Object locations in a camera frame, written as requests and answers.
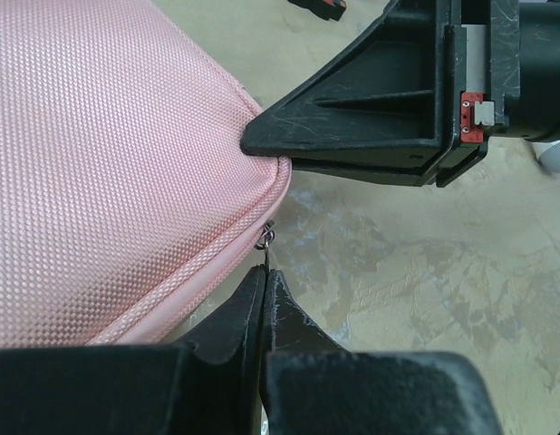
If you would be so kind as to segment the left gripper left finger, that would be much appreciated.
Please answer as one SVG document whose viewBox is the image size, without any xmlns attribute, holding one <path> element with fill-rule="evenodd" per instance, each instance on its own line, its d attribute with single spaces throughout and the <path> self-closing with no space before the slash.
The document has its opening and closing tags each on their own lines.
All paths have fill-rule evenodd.
<svg viewBox="0 0 560 435">
<path fill-rule="evenodd" d="M 266 267 L 249 269 L 235 292 L 214 312 L 178 338 L 203 363 L 221 365 L 237 353 L 243 354 L 246 340 L 258 337 L 266 291 Z"/>
</svg>

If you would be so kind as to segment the pink medicine kit case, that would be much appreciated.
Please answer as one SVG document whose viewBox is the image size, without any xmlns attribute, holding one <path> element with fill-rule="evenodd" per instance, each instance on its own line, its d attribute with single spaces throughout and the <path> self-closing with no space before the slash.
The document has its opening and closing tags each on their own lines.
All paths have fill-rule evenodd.
<svg viewBox="0 0 560 435">
<path fill-rule="evenodd" d="M 0 349 L 188 318 L 288 189 L 240 149 L 259 111 L 149 1 L 0 1 Z"/>
</svg>

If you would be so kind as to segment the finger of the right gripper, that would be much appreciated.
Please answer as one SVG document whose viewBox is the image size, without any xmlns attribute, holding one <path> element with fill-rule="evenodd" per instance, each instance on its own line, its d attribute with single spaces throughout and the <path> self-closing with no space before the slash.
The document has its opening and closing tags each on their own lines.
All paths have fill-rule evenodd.
<svg viewBox="0 0 560 435">
<path fill-rule="evenodd" d="M 414 153 L 384 155 L 378 159 L 362 159 L 359 162 L 291 157 L 293 169 L 351 179 L 376 185 L 421 187 L 434 183 L 439 170 L 434 169 L 430 158 Z"/>
<path fill-rule="evenodd" d="M 353 42 L 245 129 L 244 153 L 429 159 L 442 149 L 445 1 L 391 1 Z"/>
</svg>

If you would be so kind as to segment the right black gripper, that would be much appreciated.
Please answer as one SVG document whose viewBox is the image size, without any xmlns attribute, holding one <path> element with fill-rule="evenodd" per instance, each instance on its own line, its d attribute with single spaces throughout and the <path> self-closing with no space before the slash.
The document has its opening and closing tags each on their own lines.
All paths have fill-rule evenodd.
<svg viewBox="0 0 560 435">
<path fill-rule="evenodd" d="M 492 138 L 560 140 L 560 1 L 450 1 L 444 25 L 442 153 L 446 187 Z"/>
</svg>

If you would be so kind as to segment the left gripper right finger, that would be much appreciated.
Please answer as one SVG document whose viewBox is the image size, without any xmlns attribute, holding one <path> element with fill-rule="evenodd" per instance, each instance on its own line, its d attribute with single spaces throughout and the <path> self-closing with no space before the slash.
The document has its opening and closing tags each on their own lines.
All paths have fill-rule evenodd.
<svg viewBox="0 0 560 435">
<path fill-rule="evenodd" d="M 280 270 L 273 269 L 268 276 L 263 316 L 263 346 L 267 352 L 344 351 L 294 300 Z"/>
</svg>

